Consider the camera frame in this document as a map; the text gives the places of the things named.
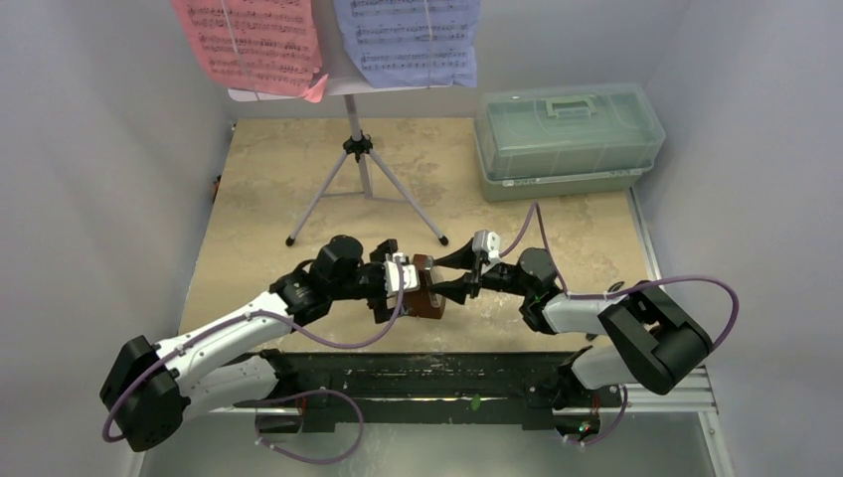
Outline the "brown wooden metronome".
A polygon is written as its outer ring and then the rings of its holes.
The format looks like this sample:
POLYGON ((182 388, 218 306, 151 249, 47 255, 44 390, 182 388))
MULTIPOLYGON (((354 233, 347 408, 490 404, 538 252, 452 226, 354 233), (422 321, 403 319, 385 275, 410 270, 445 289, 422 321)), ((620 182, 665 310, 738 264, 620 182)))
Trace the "brown wooden metronome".
POLYGON ((433 293, 430 288, 443 281, 440 269, 433 264, 433 257, 427 254, 414 254, 412 265, 419 277, 419 288, 405 292, 403 307, 405 315, 440 320, 444 314, 446 301, 433 293))

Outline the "lilac perforated music stand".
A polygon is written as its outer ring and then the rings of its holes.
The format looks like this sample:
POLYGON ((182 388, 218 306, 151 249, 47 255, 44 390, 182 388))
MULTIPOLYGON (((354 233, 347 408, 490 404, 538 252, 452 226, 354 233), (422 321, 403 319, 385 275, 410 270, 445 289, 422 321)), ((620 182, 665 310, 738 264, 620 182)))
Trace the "lilac perforated music stand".
POLYGON ((304 228, 308 219, 311 217, 311 214, 315 210, 318 202, 323 198, 331 196, 327 189, 339 172, 340 167, 350 157, 355 160, 358 166, 360 181, 362 184, 362 189, 353 193, 355 196, 363 196, 368 200, 380 199, 374 193, 373 178, 367 165, 368 162, 372 162, 381 170, 381 172, 384 173, 399 193, 401 193, 402 196, 398 199, 398 201, 400 203, 406 202, 410 204, 416 211, 417 215, 430 228, 438 241, 443 245, 449 244, 447 236, 434 224, 433 220, 423 211, 422 206, 418 203, 418 201, 404 187, 392 170, 389 169, 383 159, 378 155, 371 137, 367 135, 361 127, 355 95, 371 93, 374 92, 375 89, 368 85, 361 73, 354 71, 351 59, 341 46, 340 28, 337 24, 334 3, 332 1, 314 1, 312 3, 312 10, 320 42, 320 51, 322 52, 324 63, 327 65, 327 73, 330 75, 326 85, 325 94, 327 96, 337 96, 344 99, 346 116, 348 118, 351 134, 350 138, 345 140, 342 145, 343 152, 340 154, 339 159, 335 162, 331 172, 328 173, 327 179, 323 182, 319 191, 311 200, 303 217, 299 220, 291 234, 286 238, 285 244, 292 246, 295 243, 295 240, 304 228))

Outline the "white sheet music pages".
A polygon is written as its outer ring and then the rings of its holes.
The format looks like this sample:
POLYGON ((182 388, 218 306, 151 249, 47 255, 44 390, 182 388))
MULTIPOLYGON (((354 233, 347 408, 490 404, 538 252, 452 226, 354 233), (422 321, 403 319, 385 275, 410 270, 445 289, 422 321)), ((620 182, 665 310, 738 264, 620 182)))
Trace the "white sheet music pages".
POLYGON ((370 86, 477 86, 478 0, 356 0, 334 7, 345 52, 370 86))

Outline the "pink paper folder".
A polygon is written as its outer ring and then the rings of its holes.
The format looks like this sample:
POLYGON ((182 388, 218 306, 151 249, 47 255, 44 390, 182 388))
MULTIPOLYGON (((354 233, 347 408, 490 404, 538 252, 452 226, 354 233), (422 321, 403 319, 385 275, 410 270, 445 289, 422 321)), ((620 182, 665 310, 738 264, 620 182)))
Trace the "pink paper folder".
POLYGON ((328 74, 302 0, 183 0, 171 6, 197 63, 234 89, 319 102, 328 74))

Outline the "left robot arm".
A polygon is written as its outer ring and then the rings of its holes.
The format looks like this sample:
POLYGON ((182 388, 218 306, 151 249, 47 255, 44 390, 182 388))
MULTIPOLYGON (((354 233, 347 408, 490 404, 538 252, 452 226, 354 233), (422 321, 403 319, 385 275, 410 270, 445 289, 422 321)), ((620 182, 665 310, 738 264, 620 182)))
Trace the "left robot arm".
POLYGON ((366 348, 386 335, 419 285, 418 269, 395 240, 382 242, 365 260, 356 238, 336 236, 235 311, 155 343, 143 335, 126 341, 99 391, 107 409, 100 436, 143 452, 196 414, 250 400, 286 405, 295 397, 296 379, 250 350, 290 334, 334 349, 366 348), (346 300, 366 302, 382 330, 357 343, 308 330, 346 300))

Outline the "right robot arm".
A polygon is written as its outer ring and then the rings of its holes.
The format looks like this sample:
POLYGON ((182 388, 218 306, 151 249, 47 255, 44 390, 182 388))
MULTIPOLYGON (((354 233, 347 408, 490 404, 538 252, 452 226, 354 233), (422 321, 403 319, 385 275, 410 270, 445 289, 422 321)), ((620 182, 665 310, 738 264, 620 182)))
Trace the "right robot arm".
POLYGON ((563 292, 551 255, 543 248, 528 247, 515 262, 506 263, 496 247, 470 241, 433 265, 462 270, 461 277, 432 287, 454 303, 464 304, 482 290, 508 293, 522 297, 519 312, 534 332, 581 332, 609 339, 606 346, 583 347, 559 365, 552 386, 555 409, 581 404, 611 385, 640 384, 664 396, 715 349, 709 334, 648 282, 596 298, 563 292))

